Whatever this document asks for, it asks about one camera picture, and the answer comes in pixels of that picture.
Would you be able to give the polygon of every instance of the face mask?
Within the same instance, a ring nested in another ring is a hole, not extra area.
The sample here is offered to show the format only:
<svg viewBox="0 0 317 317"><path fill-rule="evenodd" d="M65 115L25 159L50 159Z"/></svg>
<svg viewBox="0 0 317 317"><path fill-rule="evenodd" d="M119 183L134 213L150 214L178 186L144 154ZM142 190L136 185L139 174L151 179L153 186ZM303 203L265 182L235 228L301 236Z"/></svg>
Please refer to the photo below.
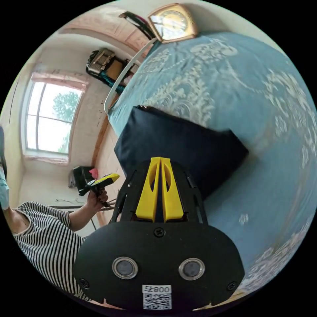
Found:
<svg viewBox="0 0 317 317"><path fill-rule="evenodd" d="M9 208L9 187L4 175L3 168L0 166L0 205L2 210Z"/></svg>

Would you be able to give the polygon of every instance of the window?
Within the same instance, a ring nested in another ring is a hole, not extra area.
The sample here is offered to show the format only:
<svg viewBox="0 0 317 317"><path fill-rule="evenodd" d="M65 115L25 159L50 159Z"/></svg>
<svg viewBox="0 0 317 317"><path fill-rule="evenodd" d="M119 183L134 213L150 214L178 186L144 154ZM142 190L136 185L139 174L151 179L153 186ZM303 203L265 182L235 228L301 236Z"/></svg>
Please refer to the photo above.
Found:
<svg viewBox="0 0 317 317"><path fill-rule="evenodd" d="M25 144L32 152L68 154L69 136L82 91L35 82L27 107Z"/></svg>

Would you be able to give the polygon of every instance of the bed frame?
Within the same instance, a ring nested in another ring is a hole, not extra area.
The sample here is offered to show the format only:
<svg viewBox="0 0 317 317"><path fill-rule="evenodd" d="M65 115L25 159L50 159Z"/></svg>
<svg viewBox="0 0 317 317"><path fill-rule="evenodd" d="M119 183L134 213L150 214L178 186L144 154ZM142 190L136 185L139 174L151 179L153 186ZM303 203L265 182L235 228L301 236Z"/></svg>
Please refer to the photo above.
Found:
<svg viewBox="0 0 317 317"><path fill-rule="evenodd" d="M108 111L111 109L111 104L113 101L113 98L116 95L116 89L119 86L119 84L121 83L121 81L123 80L124 76L126 75L126 73L130 70L130 68L133 66L133 64L137 61L137 59L154 43L156 42L158 39L157 38L153 38L151 39L146 45L144 45L131 59L131 61L127 64L127 66L124 68L124 70L121 72L121 74L119 75L119 77L117 78L116 82L114 83L114 85L112 86L106 101L104 103L104 110L105 113L108 114Z"/></svg>

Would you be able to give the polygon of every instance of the hand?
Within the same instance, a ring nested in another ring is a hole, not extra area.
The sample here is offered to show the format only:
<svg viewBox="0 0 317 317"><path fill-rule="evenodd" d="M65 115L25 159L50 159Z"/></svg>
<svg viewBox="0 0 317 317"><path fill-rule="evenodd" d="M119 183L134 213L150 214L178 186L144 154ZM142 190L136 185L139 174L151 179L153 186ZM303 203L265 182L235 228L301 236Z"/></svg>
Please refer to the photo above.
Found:
<svg viewBox="0 0 317 317"><path fill-rule="evenodd" d="M107 192L103 192L97 197L93 191L90 191L87 197L86 207L94 212L100 211L104 206L103 203L108 200Z"/></svg>

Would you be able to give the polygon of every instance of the blue bedspread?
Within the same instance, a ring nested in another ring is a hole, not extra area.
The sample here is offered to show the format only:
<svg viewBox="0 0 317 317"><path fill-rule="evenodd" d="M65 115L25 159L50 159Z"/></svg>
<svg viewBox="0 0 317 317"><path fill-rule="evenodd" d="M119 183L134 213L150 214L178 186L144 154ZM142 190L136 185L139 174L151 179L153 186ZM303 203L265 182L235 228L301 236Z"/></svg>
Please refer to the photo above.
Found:
<svg viewBox="0 0 317 317"><path fill-rule="evenodd" d="M205 207L209 224L240 251L239 288L266 284L299 247L317 206L316 109L293 63L228 32L157 45L109 112L118 136L139 104L231 129L248 147L250 157Z"/></svg>

